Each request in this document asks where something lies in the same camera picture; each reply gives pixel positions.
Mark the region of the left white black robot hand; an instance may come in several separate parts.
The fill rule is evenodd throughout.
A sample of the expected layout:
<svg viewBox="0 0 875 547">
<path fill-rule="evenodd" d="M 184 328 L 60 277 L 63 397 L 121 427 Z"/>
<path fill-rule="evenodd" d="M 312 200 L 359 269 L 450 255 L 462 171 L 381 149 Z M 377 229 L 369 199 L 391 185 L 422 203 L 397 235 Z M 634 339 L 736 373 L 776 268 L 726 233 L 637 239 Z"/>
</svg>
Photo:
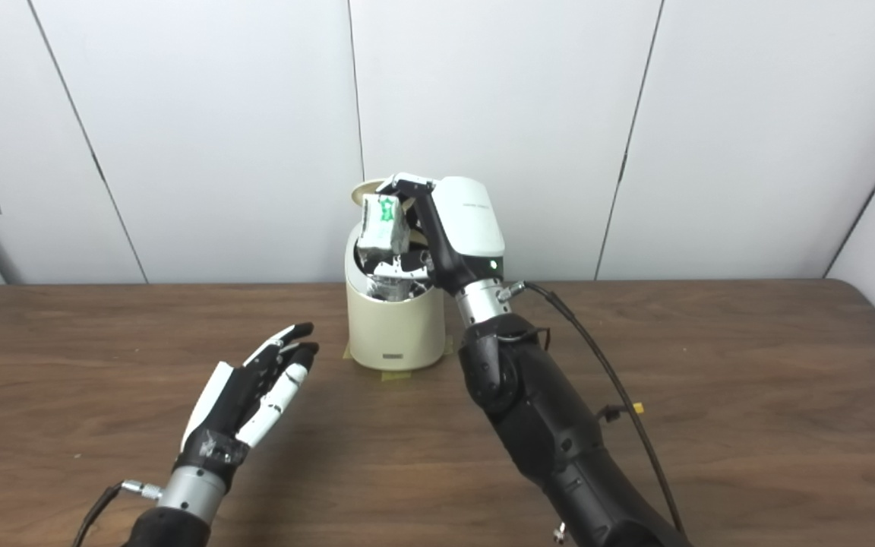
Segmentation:
<svg viewBox="0 0 875 547">
<path fill-rule="evenodd" d="M 318 343 L 311 322 L 265 340 L 239 366 L 219 362 L 191 412 L 173 464 L 220 478 L 226 489 L 250 451 L 270 433 L 308 377 Z"/>
</svg>

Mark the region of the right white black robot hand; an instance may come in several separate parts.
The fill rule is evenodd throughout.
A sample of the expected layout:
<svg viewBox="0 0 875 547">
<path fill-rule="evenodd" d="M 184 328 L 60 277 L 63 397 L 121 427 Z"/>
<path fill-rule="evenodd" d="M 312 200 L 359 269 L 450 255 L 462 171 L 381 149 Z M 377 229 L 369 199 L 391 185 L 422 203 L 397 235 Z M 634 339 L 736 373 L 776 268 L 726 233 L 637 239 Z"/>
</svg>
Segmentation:
<svg viewBox="0 0 875 547">
<path fill-rule="evenodd" d="M 455 296 L 475 283 L 504 278 L 506 243 L 486 187 L 472 178 L 435 180 L 397 173 L 380 182 L 371 196 L 396 198 L 387 217 L 402 216 L 426 246 L 393 257 L 369 258 L 365 273 L 388 280 L 424 280 Z"/>
</svg>

